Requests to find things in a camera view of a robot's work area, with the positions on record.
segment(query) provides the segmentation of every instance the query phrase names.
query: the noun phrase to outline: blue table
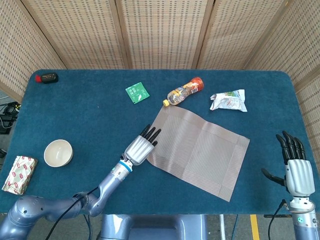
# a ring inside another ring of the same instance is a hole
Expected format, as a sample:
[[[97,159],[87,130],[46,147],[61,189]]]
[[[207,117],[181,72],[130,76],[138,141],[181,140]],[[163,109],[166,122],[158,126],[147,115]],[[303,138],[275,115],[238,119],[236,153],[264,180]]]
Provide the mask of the blue table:
[[[192,186],[145,161],[135,167],[110,197],[106,214],[270,214],[284,187],[267,180],[261,168],[284,175],[281,148],[275,134],[286,130],[305,144],[320,201],[319,178],[290,78],[279,71],[231,70],[56,70],[59,82],[29,81],[15,132],[0,174],[0,184],[17,155],[39,160],[27,195],[69,198],[89,191],[109,173],[121,153],[151,124],[168,92],[199,76],[201,92],[179,106],[250,139],[230,202]],[[150,97],[133,104],[125,88],[142,82]],[[248,112],[209,110],[210,96],[245,89]],[[53,140],[65,139],[73,147],[72,161],[59,168],[45,164],[43,153]],[[0,212],[8,212],[18,198],[0,191]]]

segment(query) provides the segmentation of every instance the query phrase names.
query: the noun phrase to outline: floor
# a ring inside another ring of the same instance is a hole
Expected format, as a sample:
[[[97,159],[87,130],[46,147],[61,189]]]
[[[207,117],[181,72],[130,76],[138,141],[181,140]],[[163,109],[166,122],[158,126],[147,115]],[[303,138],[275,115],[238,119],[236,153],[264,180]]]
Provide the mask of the floor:
[[[3,92],[0,92],[0,98],[5,97]],[[0,99],[0,105],[8,102],[13,102],[10,98]],[[12,127],[9,135],[0,135],[0,148],[7,150],[11,141],[12,134],[15,126]],[[0,158],[0,169],[4,159]],[[5,218],[5,214],[0,213],[0,222]],[[236,215],[225,215],[225,234],[226,239],[231,240],[233,229],[236,221]],[[239,215],[237,225],[234,232],[235,240],[267,240],[268,239],[268,225],[270,218],[264,218],[263,215],[257,216],[257,226],[259,238],[253,238],[252,225],[250,215]],[[99,234],[102,223],[102,217],[98,216],[91,218],[92,239],[95,240]],[[45,219],[40,219],[29,235],[29,240],[44,240],[50,231],[53,223]],[[219,240],[220,238],[220,225],[218,215],[207,216],[207,234],[208,240]],[[52,240],[87,240],[89,230],[86,220],[83,215],[73,219],[62,220],[55,228],[51,235]],[[294,240],[294,229],[291,218],[276,218],[271,228],[272,240]]]

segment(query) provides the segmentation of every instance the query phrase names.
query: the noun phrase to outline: white bowl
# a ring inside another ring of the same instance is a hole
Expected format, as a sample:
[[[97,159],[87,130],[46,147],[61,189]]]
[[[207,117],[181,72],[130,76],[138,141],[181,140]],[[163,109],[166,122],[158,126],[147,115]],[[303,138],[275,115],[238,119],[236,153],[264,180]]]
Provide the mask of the white bowl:
[[[66,165],[72,159],[74,152],[69,142],[58,139],[51,142],[44,150],[44,161],[51,167]]]

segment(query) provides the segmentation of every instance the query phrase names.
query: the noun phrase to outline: robot finger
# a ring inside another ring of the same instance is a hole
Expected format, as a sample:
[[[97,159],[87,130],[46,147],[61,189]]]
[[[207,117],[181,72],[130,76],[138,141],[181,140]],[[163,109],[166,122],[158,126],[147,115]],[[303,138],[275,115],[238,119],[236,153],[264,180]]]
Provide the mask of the robot finger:
[[[307,160],[306,152],[305,152],[305,147],[304,147],[303,143],[302,143],[298,138],[296,138],[296,137],[294,138],[294,140],[295,140],[295,141],[297,142],[297,144],[298,144],[301,159]]]
[[[288,146],[289,153],[290,153],[290,159],[296,159],[296,151],[295,151],[295,146],[294,142],[292,140],[292,136],[290,136],[286,131],[282,131],[282,134],[286,140],[286,145]]]
[[[148,140],[148,138],[150,138],[151,134],[153,134],[155,130],[155,127],[151,128],[151,130],[145,135],[144,138]]]
[[[158,131],[156,131],[156,132],[152,135],[152,137],[150,137],[149,142],[152,143],[152,142],[156,139],[156,137],[159,135],[160,132],[161,132],[161,129],[158,129]]]
[[[278,141],[280,142],[280,145],[282,148],[282,156],[283,156],[284,164],[287,165],[288,160],[290,160],[291,157],[290,157],[290,153],[289,153],[289,149],[288,149],[286,140],[284,140],[284,138],[282,136],[280,136],[279,134],[277,134],[275,136],[276,136],[276,139],[278,139]]]
[[[289,135],[290,138],[292,139],[293,141],[293,145],[294,145],[294,151],[295,151],[295,156],[297,159],[301,159],[301,151],[299,149],[299,145],[298,145],[298,142],[295,140],[295,138],[291,135]]]
[[[284,186],[284,187],[285,187],[285,180],[284,180],[283,178],[280,178],[280,177],[278,177],[278,176],[273,176],[273,175],[270,174],[265,168],[261,168],[261,171],[262,171],[263,175],[264,175],[267,179],[269,179],[269,180],[271,180],[271,181],[273,181],[273,182],[275,182],[275,183],[277,183],[277,184],[280,184],[281,186]]]
[[[148,132],[149,128],[150,128],[150,124],[148,124],[143,131],[140,133],[140,136],[144,137],[146,135],[146,133]]]

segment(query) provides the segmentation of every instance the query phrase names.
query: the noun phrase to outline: white packet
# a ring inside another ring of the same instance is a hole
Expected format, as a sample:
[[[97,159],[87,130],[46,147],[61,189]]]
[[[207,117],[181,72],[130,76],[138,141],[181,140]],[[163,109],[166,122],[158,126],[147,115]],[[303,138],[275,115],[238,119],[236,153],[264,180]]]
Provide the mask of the white packet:
[[[12,194],[25,193],[38,160],[29,156],[17,156],[14,160],[2,190]]]
[[[247,108],[245,106],[246,97],[244,89],[216,93],[213,94],[210,99],[213,100],[213,103],[210,107],[210,110],[212,111],[215,109],[232,109],[247,112]]]

